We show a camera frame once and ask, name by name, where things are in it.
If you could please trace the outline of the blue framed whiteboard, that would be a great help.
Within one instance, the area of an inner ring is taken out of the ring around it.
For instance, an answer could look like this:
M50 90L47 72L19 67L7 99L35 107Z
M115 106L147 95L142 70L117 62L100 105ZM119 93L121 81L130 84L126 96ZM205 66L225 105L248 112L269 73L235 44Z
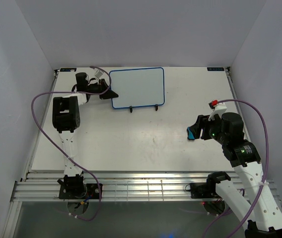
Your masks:
M162 106L165 103L165 72L162 67L110 71L111 90L118 94L112 108L130 109Z

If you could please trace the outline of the aluminium extrusion frame rail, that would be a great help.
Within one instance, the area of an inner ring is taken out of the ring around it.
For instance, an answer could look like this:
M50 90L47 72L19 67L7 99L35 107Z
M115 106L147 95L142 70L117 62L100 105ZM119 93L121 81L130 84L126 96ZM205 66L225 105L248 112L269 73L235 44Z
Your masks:
M191 201L189 184L204 183L208 172L128 173L98 172L103 202ZM12 202L58 201L63 174L30 172L14 185Z

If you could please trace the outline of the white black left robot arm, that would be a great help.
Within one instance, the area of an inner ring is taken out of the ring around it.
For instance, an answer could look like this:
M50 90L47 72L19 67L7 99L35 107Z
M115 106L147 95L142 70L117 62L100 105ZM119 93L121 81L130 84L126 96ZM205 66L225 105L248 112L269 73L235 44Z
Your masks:
M65 192L75 198L84 198L87 194L84 170L78 167L76 130L80 126L79 107L88 103L92 95L98 95L101 100L119 97L102 77L104 74L108 73L97 69L94 77L89 79L87 73L79 72L75 75L76 84L71 93L67 96L53 98L52 123L61 140L62 150L66 153L64 155L64 178L58 183Z

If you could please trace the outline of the left black corner label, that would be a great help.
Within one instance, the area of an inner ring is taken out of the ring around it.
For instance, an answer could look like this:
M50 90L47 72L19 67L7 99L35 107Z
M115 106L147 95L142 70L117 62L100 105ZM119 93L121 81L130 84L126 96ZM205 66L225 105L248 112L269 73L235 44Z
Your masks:
M77 68L60 68L60 72L76 72Z

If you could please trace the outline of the black corner label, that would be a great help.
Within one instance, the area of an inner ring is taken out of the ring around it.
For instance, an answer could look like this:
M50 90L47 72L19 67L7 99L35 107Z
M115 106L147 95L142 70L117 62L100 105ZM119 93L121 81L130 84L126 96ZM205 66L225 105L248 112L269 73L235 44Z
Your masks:
M207 67L208 71L224 71L223 67Z
M60 68L60 72L76 72L77 68Z

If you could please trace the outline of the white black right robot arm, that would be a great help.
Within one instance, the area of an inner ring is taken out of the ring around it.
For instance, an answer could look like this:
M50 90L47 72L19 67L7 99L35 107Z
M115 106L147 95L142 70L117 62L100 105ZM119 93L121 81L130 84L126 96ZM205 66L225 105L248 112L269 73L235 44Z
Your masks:
M221 197L241 221L247 238L282 238L282 212L264 176L259 153L244 138L244 123L239 114L224 113L222 116L199 115L188 127L191 139L213 139L223 150L225 158L241 179L247 198L234 188L230 176L215 172L208 176L206 192Z

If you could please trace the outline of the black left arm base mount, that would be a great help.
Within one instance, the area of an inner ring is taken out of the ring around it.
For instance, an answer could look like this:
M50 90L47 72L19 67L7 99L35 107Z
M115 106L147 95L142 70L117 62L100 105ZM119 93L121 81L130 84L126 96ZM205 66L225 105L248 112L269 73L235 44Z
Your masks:
M102 193L103 190L103 184L99 184L100 187L96 183L87 183L86 184L86 190L81 195L73 195L70 192L66 192L66 189L60 185L60 191L59 191L59 199L86 199L88 197L91 197L91 199L99 199L99 195Z

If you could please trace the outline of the right black corner label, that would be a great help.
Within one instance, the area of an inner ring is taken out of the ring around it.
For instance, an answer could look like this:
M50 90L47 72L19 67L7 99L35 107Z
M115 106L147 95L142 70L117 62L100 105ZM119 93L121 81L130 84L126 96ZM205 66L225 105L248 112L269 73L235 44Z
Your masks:
M207 67L208 71L224 71L223 67Z

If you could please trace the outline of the blue black whiteboard eraser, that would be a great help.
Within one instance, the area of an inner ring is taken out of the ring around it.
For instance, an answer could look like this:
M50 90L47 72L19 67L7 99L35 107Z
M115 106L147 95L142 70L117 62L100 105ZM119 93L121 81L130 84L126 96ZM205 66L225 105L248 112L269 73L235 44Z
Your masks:
M187 140L194 141L195 137L194 137L193 132L191 131L190 127L187 127L186 132L187 132Z

